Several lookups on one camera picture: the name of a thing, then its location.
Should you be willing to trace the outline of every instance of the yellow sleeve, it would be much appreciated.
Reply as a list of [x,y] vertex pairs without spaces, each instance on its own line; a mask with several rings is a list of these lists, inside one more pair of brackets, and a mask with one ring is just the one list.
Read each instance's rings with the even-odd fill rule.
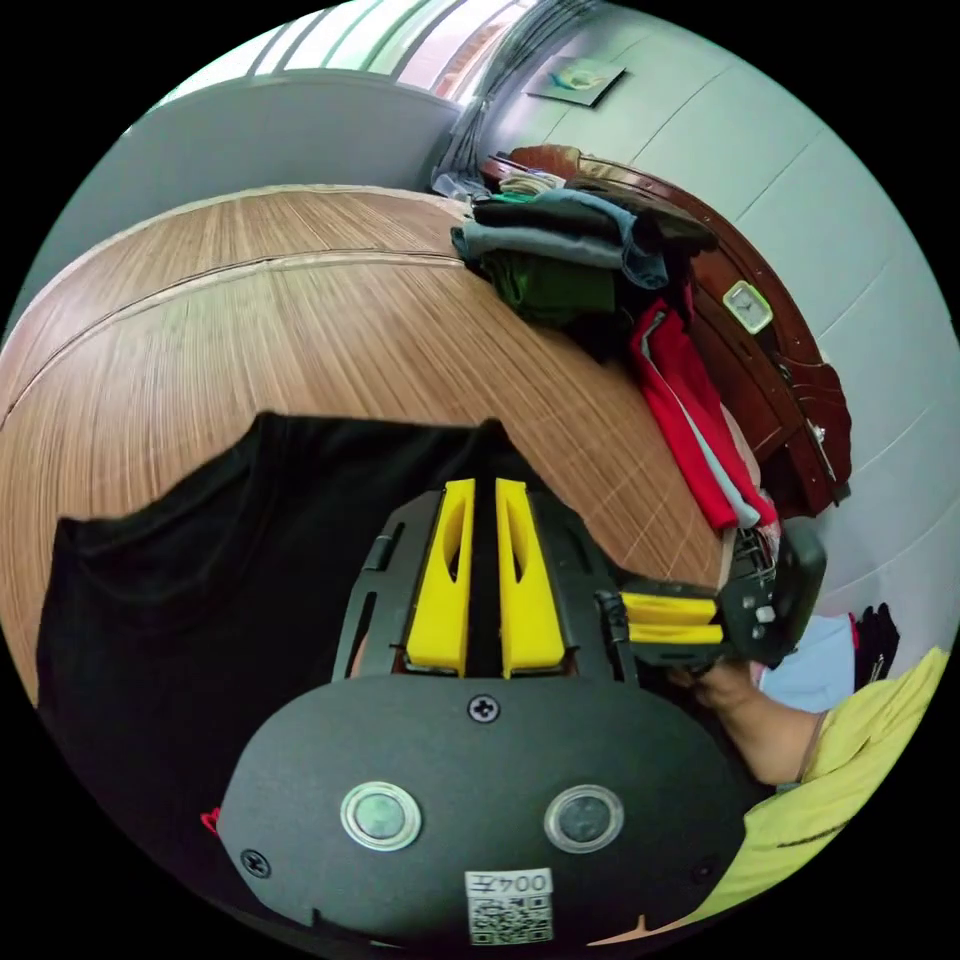
[[870,684],[827,714],[803,783],[747,814],[743,846],[688,923],[776,886],[840,832],[900,757],[948,659],[934,649],[902,677]]

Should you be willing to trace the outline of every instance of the printed label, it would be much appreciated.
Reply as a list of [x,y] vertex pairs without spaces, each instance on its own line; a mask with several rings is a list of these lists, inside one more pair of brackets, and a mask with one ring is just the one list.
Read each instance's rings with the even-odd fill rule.
[[470,942],[512,946],[553,939],[553,878],[548,868],[470,871],[465,875]]

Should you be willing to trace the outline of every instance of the blue cloth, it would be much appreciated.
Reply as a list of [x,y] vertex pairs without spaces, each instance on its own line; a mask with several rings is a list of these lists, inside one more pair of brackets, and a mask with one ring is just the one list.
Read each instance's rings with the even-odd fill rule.
[[796,710],[823,713],[854,692],[853,630],[849,617],[811,617],[796,652],[764,670],[760,690]]
[[450,239],[468,263],[493,250],[532,253],[605,270],[619,270],[623,262],[620,248],[613,243],[534,227],[485,227],[475,220],[465,220],[463,226],[451,229]]
[[667,285],[667,268],[663,257],[659,253],[647,253],[637,246],[633,239],[633,226],[637,222],[636,216],[623,207],[618,207],[603,197],[580,190],[567,190],[557,187],[554,190],[545,190],[538,193],[531,203],[550,203],[554,200],[573,200],[585,207],[591,207],[606,214],[620,228],[620,237],[623,242],[623,273],[638,287],[644,290],[661,290]]

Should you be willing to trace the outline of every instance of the clock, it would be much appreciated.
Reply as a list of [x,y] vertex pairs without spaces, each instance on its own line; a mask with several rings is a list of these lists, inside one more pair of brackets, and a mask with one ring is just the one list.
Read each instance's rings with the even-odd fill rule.
[[738,280],[724,295],[723,305],[737,318],[741,326],[756,336],[771,320],[773,310],[756,287],[746,280]]

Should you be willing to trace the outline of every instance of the window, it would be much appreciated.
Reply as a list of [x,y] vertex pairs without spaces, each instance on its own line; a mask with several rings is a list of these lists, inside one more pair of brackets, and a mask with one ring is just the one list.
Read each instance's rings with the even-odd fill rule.
[[299,20],[294,20],[289,24],[281,36],[278,36],[274,44],[266,52],[256,73],[262,76],[265,73],[273,73],[280,66],[280,61],[284,58],[287,51],[303,36],[304,32],[314,26],[323,16],[322,13],[309,13]]
[[254,60],[260,55],[264,47],[280,32],[280,27],[274,27],[266,33],[253,40],[248,40],[229,53],[207,64],[202,70],[198,70],[192,77],[184,80],[174,90],[171,90],[157,106],[176,100],[178,97],[186,96],[195,90],[202,90],[204,87],[212,87],[214,84],[223,83],[225,80],[236,80],[242,77],[253,66]]
[[376,3],[377,0],[350,0],[334,7],[301,41],[287,63],[287,70],[325,67],[334,48]]
[[349,0],[248,40],[167,94],[286,70],[364,70],[460,103],[523,14],[540,0]]
[[476,91],[486,65],[516,22],[534,2],[535,0],[518,0],[501,9],[460,48],[447,64],[433,92],[438,97],[466,103]]
[[433,89],[450,58],[503,6],[502,0],[466,0],[437,24],[397,79],[412,87]]

